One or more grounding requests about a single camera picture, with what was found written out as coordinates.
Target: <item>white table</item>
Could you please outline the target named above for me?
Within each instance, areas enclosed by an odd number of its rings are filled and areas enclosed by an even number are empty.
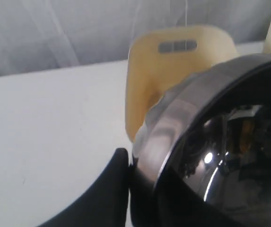
[[[238,49],[261,52],[262,43]],[[86,191],[115,148],[130,156],[126,74],[118,61],[0,78],[0,226],[47,221]]]

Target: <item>white surface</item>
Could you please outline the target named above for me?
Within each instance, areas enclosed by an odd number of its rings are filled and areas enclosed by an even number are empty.
[[[126,74],[118,61],[0,78],[0,226],[47,221],[86,191],[115,148],[131,151]]]

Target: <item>gray curtain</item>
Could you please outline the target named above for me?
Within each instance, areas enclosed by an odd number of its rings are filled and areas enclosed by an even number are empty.
[[[271,0],[0,0],[0,76],[127,58],[158,28],[211,24],[265,38]]]

